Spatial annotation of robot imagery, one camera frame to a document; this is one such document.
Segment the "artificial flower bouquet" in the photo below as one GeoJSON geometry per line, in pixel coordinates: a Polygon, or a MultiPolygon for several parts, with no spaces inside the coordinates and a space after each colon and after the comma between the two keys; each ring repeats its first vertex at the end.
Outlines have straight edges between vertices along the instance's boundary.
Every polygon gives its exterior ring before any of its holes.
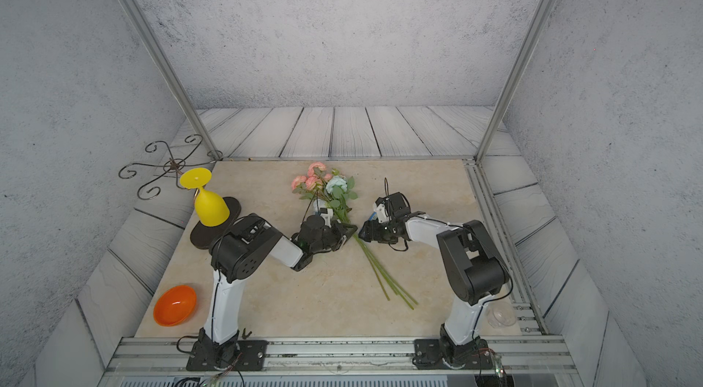
{"type": "MultiPolygon", "coordinates": [[[[296,176],[291,184],[293,193],[299,194],[302,200],[309,201],[309,208],[316,206],[319,211],[331,209],[333,211],[332,219],[335,222],[346,224],[351,223],[349,213],[352,211],[347,201],[357,199],[357,194],[353,187],[354,178],[352,176],[347,178],[338,169],[326,167],[322,162],[312,163],[308,168],[307,174],[305,176],[296,176]]],[[[360,236],[354,234],[349,235],[348,238],[354,238],[364,252],[386,299],[390,299],[386,292],[386,286],[388,286],[411,309],[414,309],[419,304],[417,300],[388,273],[371,249],[364,246],[360,236]]]]}

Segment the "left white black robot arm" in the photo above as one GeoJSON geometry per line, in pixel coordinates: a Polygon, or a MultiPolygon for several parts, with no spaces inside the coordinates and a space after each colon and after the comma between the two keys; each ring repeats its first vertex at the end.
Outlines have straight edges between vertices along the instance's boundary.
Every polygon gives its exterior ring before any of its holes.
{"type": "Polygon", "coordinates": [[[265,259],[273,257],[299,272],[314,256],[340,250],[357,230],[332,213],[309,216],[292,238],[256,213],[233,222],[210,247],[214,283],[204,339],[214,347],[235,340],[245,282],[265,259]]]}

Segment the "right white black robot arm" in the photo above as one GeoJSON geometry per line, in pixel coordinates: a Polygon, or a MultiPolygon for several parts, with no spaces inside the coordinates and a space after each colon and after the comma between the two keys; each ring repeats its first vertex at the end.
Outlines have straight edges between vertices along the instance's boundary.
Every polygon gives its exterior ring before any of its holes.
{"type": "Polygon", "coordinates": [[[482,222],[459,224],[432,218],[412,211],[405,195],[396,192],[375,202],[360,238],[387,245],[420,242],[437,248],[455,295],[450,316],[440,327],[445,358],[457,360],[479,352],[481,318],[511,282],[505,260],[482,222]]]}

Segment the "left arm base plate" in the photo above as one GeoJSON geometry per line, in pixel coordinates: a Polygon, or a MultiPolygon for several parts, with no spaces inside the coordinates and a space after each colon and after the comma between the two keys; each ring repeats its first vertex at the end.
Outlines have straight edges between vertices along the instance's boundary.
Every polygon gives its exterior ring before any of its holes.
{"type": "Polygon", "coordinates": [[[232,339],[214,344],[207,336],[193,345],[186,364],[188,372],[223,372],[233,367],[236,372],[261,372],[264,368],[267,341],[232,339]]]}

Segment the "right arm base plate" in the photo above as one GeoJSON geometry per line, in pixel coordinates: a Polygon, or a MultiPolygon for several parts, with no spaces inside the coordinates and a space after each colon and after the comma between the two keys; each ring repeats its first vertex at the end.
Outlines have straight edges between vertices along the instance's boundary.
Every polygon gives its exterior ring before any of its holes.
{"type": "Polygon", "coordinates": [[[484,339],[454,345],[449,339],[416,339],[412,364],[419,370],[491,370],[492,353],[484,339]]]}

